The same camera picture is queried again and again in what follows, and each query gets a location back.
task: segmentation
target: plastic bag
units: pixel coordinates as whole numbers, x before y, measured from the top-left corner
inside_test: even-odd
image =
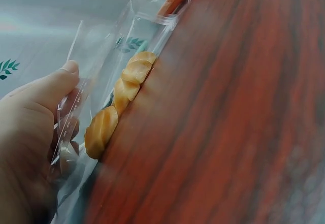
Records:
[[[65,62],[80,20],[104,23],[108,33],[129,0],[0,0],[0,98]]]
[[[84,149],[83,135],[91,118],[110,105],[114,83],[134,54],[146,50],[159,56],[190,1],[182,0],[167,13],[166,0],[130,0],[108,35],[81,22],[68,57],[79,63],[80,83],[58,106],[59,139],[49,172],[49,179],[60,187],[56,223],[66,221],[67,207],[74,206],[72,196],[78,197],[97,163]]]

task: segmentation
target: clear plastic bag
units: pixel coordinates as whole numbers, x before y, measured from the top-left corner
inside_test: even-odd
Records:
[[[133,55],[146,50],[159,56],[191,0],[182,0],[172,13],[165,11],[166,1],[130,0],[109,34],[92,23],[78,28],[68,59],[78,62],[80,82],[58,106],[58,145],[49,172],[60,188],[56,223],[66,220],[60,213],[73,208],[72,198],[97,163],[84,148],[86,127],[112,102],[114,84]]]

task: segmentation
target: hand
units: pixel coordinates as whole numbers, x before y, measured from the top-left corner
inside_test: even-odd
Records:
[[[35,223],[53,203],[46,173],[56,109],[78,81],[78,65],[69,61],[0,101],[1,223]]]

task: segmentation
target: wood grain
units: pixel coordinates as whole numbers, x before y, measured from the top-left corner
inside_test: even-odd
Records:
[[[86,223],[323,223],[325,0],[193,0]]]

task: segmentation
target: finger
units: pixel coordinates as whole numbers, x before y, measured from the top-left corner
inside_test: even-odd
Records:
[[[13,90],[13,91],[9,92],[8,94],[6,94],[6,95],[3,97],[3,99],[5,99],[5,98],[9,98],[9,97],[12,97],[12,96],[18,94],[19,92],[24,91],[25,89],[31,87],[34,83],[36,83],[36,82],[39,81],[39,80],[40,80],[40,79],[34,80],[34,81],[32,81],[32,82],[30,82],[30,83],[27,83],[27,84],[25,84],[25,85],[23,85],[23,86],[21,86],[21,87],[19,87],[19,88],[16,88],[15,90]]]
[[[73,129],[73,132],[72,132],[72,136],[70,138],[70,140],[74,139],[74,137],[78,134],[79,132],[79,120],[77,118],[71,118],[71,121],[70,121],[70,125],[74,125],[75,124],[75,127]],[[50,150],[48,152],[48,155],[47,155],[47,159],[49,161],[51,161],[53,159],[53,156],[54,154],[56,153],[56,150],[57,150],[57,146],[58,146],[58,138],[59,138],[59,134],[61,133],[62,131],[59,131],[58,132],[58,127],[56,127],[54,130],[53,130],[53,138],[52,138],[52,143],[51,143],[51,146],[50,146]]]
[[[78,65],[75,61],[68,61],[62,68],[41,78],[21,94],[54,113],[59,102],[77,86],[78,82]]]
[[[79,89],[74,88],[67,96],[67,98],[64,100],[64,102],[60,105],[59,109],[59,116],[60,118],[65,117],[68,115],[71,111],[71,108],[73,107],[74,104],[78,105],[80,102],[80,99],[78,100],[77,97],[80,97],[79,95]]]

